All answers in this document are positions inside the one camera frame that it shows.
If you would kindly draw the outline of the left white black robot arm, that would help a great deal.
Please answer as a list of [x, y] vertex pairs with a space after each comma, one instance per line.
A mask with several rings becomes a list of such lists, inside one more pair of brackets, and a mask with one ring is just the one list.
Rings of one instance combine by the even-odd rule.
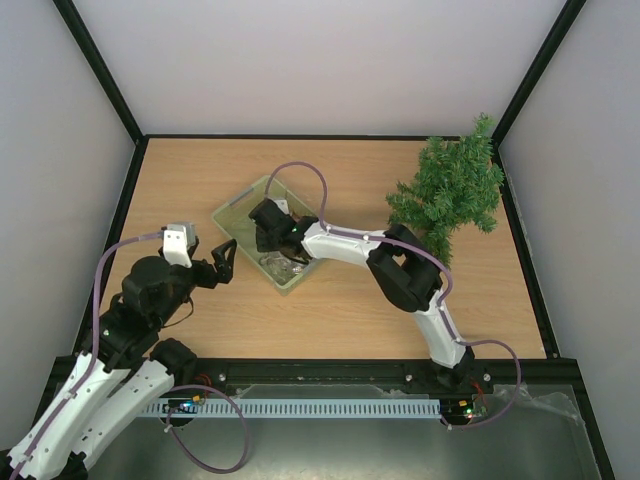
[[136, 261], [106, 312], [95, 300], [92, 329], [67, 380], [29, 433], [1, 454], [4, 479], [84, 479], [144, 406], [189, 389], [197, 356], [159, 333], [197, 288], [233, 277], [237, 243], [196, 260], [197, 239], [166, 231], [155, 256]]

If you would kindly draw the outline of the small green christmas tree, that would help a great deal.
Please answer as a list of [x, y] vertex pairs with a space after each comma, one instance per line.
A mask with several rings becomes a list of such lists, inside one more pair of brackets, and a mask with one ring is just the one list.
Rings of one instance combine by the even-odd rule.
[[459, 139], [431, 137], [418, 155], [418, 170], [386, 195], [389, 222], [408, 227], [426, 250], [451, 265], [453, 234], [474, 225], [484, 234], [497, 227], [504, 173], [493, 160], [493, 119], [486, 113]]

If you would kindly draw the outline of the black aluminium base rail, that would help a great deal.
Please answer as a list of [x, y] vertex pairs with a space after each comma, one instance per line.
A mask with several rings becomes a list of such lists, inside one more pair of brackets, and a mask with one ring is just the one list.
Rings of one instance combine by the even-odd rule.
[[225, 393], [250, 385], [374, 385], [411, 394], [462, 395], [516, 383], [515, 362], [476, 360], [458, 374], [446, 374], [429, 360], [259, 360], [200, 358], [178, 380], [210, 384]]

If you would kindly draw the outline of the light green plastic basket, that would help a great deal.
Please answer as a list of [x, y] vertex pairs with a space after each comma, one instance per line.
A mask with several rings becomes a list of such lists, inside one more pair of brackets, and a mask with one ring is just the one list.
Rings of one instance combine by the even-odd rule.
[[258, 252], [255, 242], [255, 225], [248, 214], [265, 196], [269, 180], [264, 175], [243, 192], [236, 195], [211, 214], [213, 223], [229, 239], [237, 241], [237, 249], [243, 253], [256, 271], [282, 296], [287, 296], [301, 285], [321, 264], [312, 260], [308, 264], [294, 262], [280, 252]]

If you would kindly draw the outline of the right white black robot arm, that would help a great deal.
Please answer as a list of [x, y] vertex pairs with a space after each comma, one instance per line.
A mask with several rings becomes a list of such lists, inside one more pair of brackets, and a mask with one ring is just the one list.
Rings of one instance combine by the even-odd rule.
[[433, 377], [445, 390], [460, 390], [471, 379], [474, 354], [464, 344], [445, 303], [450, 287], [444, 266], [405, 226], [363, 231], [337, 227], [314, 216], [294, 218], [284, 200], [266, 198], [248, 214], [260, 252], [279, 252], [295, 261], [335, 260], [370, 271], [384, 297], [410, 313], [422, 333]]

